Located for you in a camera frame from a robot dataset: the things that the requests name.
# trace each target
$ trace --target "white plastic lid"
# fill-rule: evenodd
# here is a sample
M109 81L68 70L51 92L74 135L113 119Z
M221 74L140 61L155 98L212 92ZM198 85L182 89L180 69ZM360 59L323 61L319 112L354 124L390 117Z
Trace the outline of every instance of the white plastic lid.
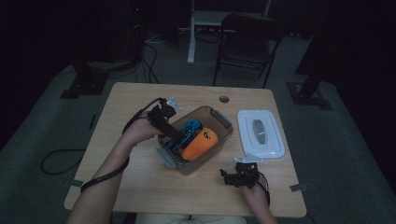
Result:
M274 114L269 110L240 110L238 126L246 153L259 158L279 158L285 154Z

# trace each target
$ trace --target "wooden table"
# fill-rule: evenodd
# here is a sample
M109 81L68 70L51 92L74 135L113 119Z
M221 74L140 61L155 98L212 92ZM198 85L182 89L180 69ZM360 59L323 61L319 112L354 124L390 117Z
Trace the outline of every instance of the wooden table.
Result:
M230 98L229 103L219 101L223 95ZM224 185L219 169L234 174L233 158L243 153L237 112L241 109L267 109L274 113L286 150L280 159L258 163L259 170L269 182L270 209L276 217L305 216L302 193L290 190L290 186L299 182L274 95L263 89L117 83L107 99L75 179L86 182L92 178L134 113L158 97L169 99L172 96L183 110L177 112L171 122L202 105L209 105L231 121L233 135L218 155L191 175L182 175L166 166L155 149L159 146L157 138L139 144L133 149L124 172L114 211L252 216L240 190ZM79 187L72 186L64 206L71 209L78 195Z

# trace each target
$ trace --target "gray carpet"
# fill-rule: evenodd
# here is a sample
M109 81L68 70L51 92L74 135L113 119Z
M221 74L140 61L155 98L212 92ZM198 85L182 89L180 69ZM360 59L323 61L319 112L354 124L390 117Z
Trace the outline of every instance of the gray carpet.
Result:
M215 40L212 35L198 36ZM309 40L299 37L285 38L267 84L274 92L300 183L308 186L303 195L309 216L279 218L278 221L395 223L395 195L378 170L335 87L324 82L319 86L333 110L295 105L290 98L286 82L306 79L295 75L295 71L308 44ZM211 85L217 45L198 41L195 65L187 64L187 35L181 35L178 44L150 45L158 51L153 71L161 83ZM154 51L144 48L144 58L151 63ZM95 66L103 68L108 64ZM76 100L60 99L76 74L71 66L53 79L29 117L1 151L0 223L65 223L69 211L64 209L64 198L77 168L63 175L46 175L40 170L40 162L55 149L85 148L93 132L90 129L92 116L100 116L112 85L119 81L146 82L147 73L143 65L131 71L114 72L102 95L80 96ZM262 78L258 80L256 75L256 71L224 66L218 85L259 88ZM46 163L46 168L68 167L82 154L56 155ZM124 215L116 213L114 223L121 223ZM257 223L252 217L247 220Z

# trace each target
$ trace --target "translucent storage bin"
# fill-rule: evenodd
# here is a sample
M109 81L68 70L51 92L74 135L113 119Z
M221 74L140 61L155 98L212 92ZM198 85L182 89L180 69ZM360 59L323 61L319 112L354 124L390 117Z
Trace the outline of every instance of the translucent storage bin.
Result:
M211 129L218 136L219 141L194 161L186 161L177 153L172 152L167 146L166 142L170 140L164 135L158 136L158 141L161 145L157 148L158 152L163 156L169 167L178 169L183 175L190 175L197 170L202 164L207 162L210 158L218 154L227 140L233 134L233 125L228 121L219 111L210 106L201 106L190 114L175 121L172 126L181 130L184 124L192 119L199 120L206 128Z

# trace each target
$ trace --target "black cable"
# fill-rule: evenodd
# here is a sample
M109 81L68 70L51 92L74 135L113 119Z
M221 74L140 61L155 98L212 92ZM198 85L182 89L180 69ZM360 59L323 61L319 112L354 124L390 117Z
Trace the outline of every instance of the black cable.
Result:
M263 173L259 172L259 174L262 175L262 177L263 177L264 180L265 180L265 183L266 183L265 185L266 185L266 187L265 187L262 183L260 183L259 180L256 180L256 178L255 178L254 176L252 176L252 175L249 173L249 171L245 170L245 171L243 171L243 173L244 173L244 175L246 175L249 179L254 180L257 184L259 184L260 187L262 187L262 190L264 190L265 196L266 196L266 198L267 198L268 206L269 206L270 203L271 203L270 187L269 187L269 185L268 185L268 181L267 181L267 178L265 177L265 175L264 175Z
M81 189L79 191L82 193L85 189L118 175L123 170L125 170L125 168L128 166L128 164L129 164L129 157L128 157L128 159L126 159L125 163L122 166L120 166L117 170L111 172L108 175L102 175L102 176L99 176L95 179L88 181L87 183L85 183L84 185L81 186Z
M75 168L75 167L82 161L82 158L79 159L79 160L78 160L74 165L72 165L71 167L69 167L69 168L67 168L67 169L65 169L65 170L59 171L59 172L50 172L50 171L47 171L47 170L45 169L44 164L46 163L47 159L48 159L51 155L53 155L53 154L55 154L55 153L59 153L59 152L72 152L72 151L85 151L85 150L86 150L86 149L84 148L84 149L59 149L59 150L51 151L51 152L50 152L49 154L47 154L47 155L44 157L44 159L41 161L40 169L41 169L41 171L42 171L44 174L47 174L47 175L62 175L62 174L64 174L64 173L66 173L66 172L72 170L73 168Z
M152 70L152 66L154 65L155 61L157 60L157 55L158 55L157 50L154 47L152 47L146 43L145 43L145 46L154 50L154 59L152 60L151 65L149 65L148 62L142 57L142 61L148 66L148 69L149 69L148 70L148 80L150 83L152 83L151 78L150 78L150 74L152 74L154 76L155 80L157 81L157 83L160 84L160 81L158 81L158 78L155 76L154 71Z
M306 215L309 217L309 219L311 219L313 224L316 224L315 220L311 217L311 215L309 215L309 213L306 213Z
M119 71L128 71L130 69L136 69L136 67L141 63L140 58L131 58L130 61L125 64L121 64L111 68L98 68L95 66L91 66L91 70L93 72L102 72L102 73L113 73Z
M139 66L141 65L142 63L141 63L141 61L139 60L139 62L136 64L136 66L131 70L131 71L128 71L127 69L125 69L125 70L118 70L118 72L120 72L120 71L127 71L125 74L122 74L122 75L110 75L110 77L108 77L109 79L113 79L113 78L121 78L121 77L126 77L126 76L129 76L131 73L134 73L134 79L136 80L136 70L139 68Z
M142 68L143 68L143 77L145 78L146 83L149 83L148 82L148 78L146 77L146 67L145 67L145 65L142 65Z
M126 123L124 129L122 130L122 133L124 133L124 132L129 128L129 126L131 126L131 124L134 123L135 120L137 120L137 119L146 119L146 117L144 117L144 118L139 118L139 117L140 117L140 116L143 114L143 112L145 112L150 106L152 106L152 105L153 105L155 102L157 102L157 101L161 101L161 99L162 99L162 98L157 98L157 99L151 101L151 102L150 102L148 105L146 105L143 109L140 109L140 110L139 110L139 111L138 111L138 112ZM95 184L99 184L99 183L101 183L101 182L103 182L103 181L105 181L105 180L108 180L108 179L110 179L110 178L112 178L112 177L118 175L118 174L121 173L123 170L125 170L125 168L128 166L128 164L129 164L129 157L128 157L128 159L125 161L125 163L124 163L122 166L120 166L117 170L111 172L111 173L108 174L108 175L102 175L102 176L96 177L95 179L92 179L92 180L88 181L87 183L85 183L85 184L81 187L80 192L82 193L85 189L87 189L87 188L89 188L89 187L91 187L91 186L93 186L93 185L95 185Z

